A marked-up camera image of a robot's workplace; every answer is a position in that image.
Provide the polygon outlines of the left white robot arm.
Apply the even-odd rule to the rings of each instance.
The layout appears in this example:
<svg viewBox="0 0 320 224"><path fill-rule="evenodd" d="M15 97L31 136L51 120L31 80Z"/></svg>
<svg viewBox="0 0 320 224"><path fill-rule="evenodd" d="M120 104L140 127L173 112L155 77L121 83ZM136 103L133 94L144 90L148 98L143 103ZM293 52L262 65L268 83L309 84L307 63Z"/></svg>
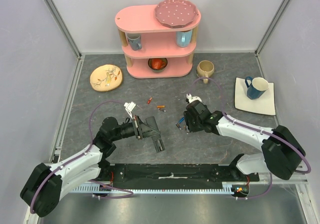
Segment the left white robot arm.
<svg viewBox="0 0 320 224"><path fill-rule="evenodd" d="M92 143L71 157L54 163L38 164L20 192L30 213L45 217L70 191L87 181L106 180L110 175L109 157L116 149L115 141L136 137L150 137L157 152L164 150L161 132L156 119L151 116L142 121L137 115L119 124L114 117L103 120Z"/></svg>

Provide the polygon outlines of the beige ceramic mug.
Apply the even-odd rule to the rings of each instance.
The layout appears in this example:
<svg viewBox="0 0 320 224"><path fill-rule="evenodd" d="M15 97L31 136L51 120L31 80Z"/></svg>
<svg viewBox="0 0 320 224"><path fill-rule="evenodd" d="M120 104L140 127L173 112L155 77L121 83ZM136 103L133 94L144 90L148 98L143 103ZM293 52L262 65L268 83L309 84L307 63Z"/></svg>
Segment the beige ceramic mug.
<svg viewBox="0 0 320 224"><path fill-rule="evenodd" d="M209 82L209 79L215 71L214 64L209 60L202 60L199 62L197 68L196 68L196 75L198 78L203 77L203 83L207 84Z"/></svg>

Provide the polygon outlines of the dark blue mug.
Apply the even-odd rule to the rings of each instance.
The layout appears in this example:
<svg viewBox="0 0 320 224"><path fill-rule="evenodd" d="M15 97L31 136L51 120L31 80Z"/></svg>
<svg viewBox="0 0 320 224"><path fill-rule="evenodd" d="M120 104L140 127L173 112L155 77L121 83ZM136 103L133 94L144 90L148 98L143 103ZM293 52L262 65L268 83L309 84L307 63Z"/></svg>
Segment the dark blue mug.
<svg viewBox="0 0 320 224"><path fill-rule="evenodd" d="M244 82L247 87L246 95L251 100L260 98L269 89L268 81L262 77L247 76Z"/></svg>

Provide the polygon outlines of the red cup in bowl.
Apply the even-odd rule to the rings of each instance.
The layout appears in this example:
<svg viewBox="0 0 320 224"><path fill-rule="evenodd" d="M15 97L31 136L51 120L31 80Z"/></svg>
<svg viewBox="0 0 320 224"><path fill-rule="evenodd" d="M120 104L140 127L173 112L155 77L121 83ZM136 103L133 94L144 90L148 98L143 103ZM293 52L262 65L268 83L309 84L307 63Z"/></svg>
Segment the red cup in bowl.
<svg viewBox="0 0 320 224"><path fill-rule="evenodd" d="M155 70L163 69L166 66L166 62L160 58L153 58L151 60L151 68Z"/></svg>

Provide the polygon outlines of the yellow bird painted plate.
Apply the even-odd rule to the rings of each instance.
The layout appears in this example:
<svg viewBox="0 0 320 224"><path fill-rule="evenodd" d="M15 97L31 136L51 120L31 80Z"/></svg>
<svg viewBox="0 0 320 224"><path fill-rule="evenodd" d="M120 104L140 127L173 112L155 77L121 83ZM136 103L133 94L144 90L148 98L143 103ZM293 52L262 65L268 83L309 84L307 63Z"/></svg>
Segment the yellow bird painted plate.
<svg viewBox="0 0 320 224"><path fill-rule="evenodd" d="M89 78L91 87L97 92L108 92L118 88L123 82L122 70L113 64L97 67Z"/></svg>

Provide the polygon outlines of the white square plate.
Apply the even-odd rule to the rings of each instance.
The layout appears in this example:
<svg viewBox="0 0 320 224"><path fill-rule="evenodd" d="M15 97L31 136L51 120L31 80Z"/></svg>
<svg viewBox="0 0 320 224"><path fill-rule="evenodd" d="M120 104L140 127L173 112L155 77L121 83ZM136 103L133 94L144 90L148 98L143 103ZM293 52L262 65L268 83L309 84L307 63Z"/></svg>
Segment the white square plate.
<svg viewBox="0 0 320 224"><path fill-rule="evenodd" d="M247 97L245 79L235 78L234 107L238 110L260 115L275 116L275 93L274 83L269 82L269 88L257 99Z"/></svg>

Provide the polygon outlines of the light blue mug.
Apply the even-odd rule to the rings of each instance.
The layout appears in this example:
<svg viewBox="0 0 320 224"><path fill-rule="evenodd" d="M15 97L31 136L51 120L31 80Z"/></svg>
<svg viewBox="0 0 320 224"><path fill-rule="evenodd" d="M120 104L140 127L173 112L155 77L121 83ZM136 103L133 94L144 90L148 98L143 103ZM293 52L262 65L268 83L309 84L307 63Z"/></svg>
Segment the light blue mug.
<svg viewBox="0 0 320 224"><path fill-rule="evenodd" d="M193 30L177 31L176 32L176 44L180 48L185 48L191 42Z"/></svg>

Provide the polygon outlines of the pink three-tier shelf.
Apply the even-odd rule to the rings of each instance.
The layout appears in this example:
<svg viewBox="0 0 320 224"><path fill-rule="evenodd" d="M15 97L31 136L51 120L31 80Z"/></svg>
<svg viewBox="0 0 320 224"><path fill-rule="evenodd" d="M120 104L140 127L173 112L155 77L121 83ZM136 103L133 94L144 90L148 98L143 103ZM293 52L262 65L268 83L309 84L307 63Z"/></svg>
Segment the pink three-tier shelf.
<svg viewBox="0 0 320 224"><path fill-rule="evenodd" d="M137 79L183 77L193 67L201 14L198 13L193 22L183 28L169 28L156 19L155 8L156 5L134 5L115 15L127 71ZM176 32L189 30L192 31L190 44L179 47ZM133 50L127 34L140 34L142 49ZM152 58L167 59L167 66L163 71L156 72L149 67L148 60Z"/></svg>

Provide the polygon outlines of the grey mug on shelf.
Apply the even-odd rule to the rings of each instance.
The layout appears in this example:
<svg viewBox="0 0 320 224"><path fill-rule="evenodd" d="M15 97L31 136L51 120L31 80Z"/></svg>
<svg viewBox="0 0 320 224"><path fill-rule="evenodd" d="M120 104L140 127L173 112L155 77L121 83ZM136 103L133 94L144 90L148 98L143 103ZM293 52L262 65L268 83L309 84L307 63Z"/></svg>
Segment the grey mug on shelf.
<svg viewBox="0 0 320 224"><path fill-rule="evenodd" d="M127 40L133 51L142 49L141 34L140 33L127 33Z"/></svg>

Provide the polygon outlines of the pink dotted plate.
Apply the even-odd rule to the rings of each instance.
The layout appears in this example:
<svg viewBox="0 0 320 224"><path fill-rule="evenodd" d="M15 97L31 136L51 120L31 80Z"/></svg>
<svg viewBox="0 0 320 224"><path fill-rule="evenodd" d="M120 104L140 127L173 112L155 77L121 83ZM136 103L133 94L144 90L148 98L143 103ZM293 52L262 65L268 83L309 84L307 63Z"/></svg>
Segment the pink dotted plate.
<svg viewBox="0 0 320 224"><path fill-rule="evenodd" d="M195 4L189 0L164 0L156 5L156 20L168 28L184 28L199 15Z"/></svg>

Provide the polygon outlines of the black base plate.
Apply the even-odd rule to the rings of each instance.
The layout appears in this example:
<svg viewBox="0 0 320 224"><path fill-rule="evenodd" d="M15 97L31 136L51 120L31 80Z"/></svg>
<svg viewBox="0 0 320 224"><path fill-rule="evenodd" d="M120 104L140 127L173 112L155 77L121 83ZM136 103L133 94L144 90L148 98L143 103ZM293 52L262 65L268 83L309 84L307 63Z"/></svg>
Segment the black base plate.
<svg viewBox="0 0 320 224"><path fill-rule="evenodd" d="M135 164L116 163L103 168L97 177L99 181L128 181L131 179L162 178L204 179L214 182L258 182L257 173L243 174L233 166L219 164Z"/></svg>

